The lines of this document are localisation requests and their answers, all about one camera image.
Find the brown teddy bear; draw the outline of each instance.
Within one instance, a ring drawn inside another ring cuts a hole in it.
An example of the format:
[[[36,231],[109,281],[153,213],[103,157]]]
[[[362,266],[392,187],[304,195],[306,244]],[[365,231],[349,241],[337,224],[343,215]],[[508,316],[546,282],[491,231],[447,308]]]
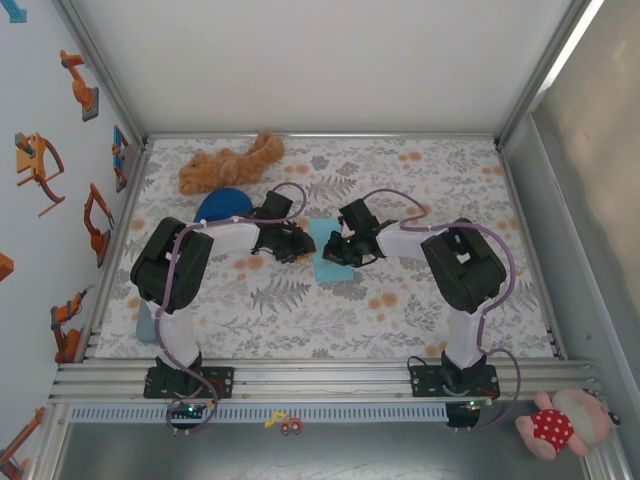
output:
[[[218,188],[256,183],[262,171],[284,156],[284,142],[272,132],[263,130],[244,155],[223,148],[218,153],[197,153],[180,169],[180,193],[195,195]]]

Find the blue plush toy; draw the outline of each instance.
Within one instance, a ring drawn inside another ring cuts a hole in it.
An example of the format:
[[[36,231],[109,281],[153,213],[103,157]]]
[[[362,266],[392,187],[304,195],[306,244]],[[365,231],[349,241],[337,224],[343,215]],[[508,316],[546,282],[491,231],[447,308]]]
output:
[[[221,188],[207,195],[196,213],[194,222],[206,220],[223,220],[234,215],[248,213],[253,208],[251,199],[235,188]],[[138,310],[138,323],[136,325],[136,337],[142,343],[155,343],[156,332],[151,310],[146,302],[140,303]]]
[[[241,215],[253,208],[251,199],[235,188],[221,188],[207,195],[196,213],[194,222],[206,220],[222,220],[234,215]]]

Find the light blue cloth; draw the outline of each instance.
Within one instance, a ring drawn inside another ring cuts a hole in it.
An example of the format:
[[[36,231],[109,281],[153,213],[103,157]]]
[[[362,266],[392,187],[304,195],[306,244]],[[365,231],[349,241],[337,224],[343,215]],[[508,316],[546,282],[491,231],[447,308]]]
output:
[[[313,269],[316,272],[316,282],[318,283],[353,280],[353,268],[348,265],[338,265],[322,258],[324,246],[333,231],[342,231],[342,226],[337,218],[312,218],[309,221],[309,235],[316,244],[316,252],[313,254]]]
[[[138,308],[138,321],[136,323],[136,337],[142,343],[156,343],[156,324],[149,310],[147,302],[140,301]]]

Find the red polka dot dress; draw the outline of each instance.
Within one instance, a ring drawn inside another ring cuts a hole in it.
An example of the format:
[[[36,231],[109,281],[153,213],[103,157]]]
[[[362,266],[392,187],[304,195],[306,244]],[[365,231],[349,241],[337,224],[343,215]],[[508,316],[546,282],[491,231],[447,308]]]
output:
[[[571,422],[559,410],[542,410],[531,415],[531,420],[534,437],[549,442],[556,449],[556,453],[567,445],[573,435]]]

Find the stuffed animal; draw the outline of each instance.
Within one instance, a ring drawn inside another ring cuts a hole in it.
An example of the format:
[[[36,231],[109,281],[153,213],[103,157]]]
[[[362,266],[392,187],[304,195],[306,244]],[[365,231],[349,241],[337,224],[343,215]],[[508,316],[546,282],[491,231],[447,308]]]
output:
[[[567,445],[584,457],[620,425],[589,390],[560,390],[553,399],[538,392],[535,403],[540,411],[519,417],[516,427],[527,448],[542,460],[553,460]]]
[[[263,130],[244,155],[223,148],[218,153],[197,153],[180,169],[180,193],[195,195],[229,185],[260,181],[262,171],[284,156],[284,142]]]

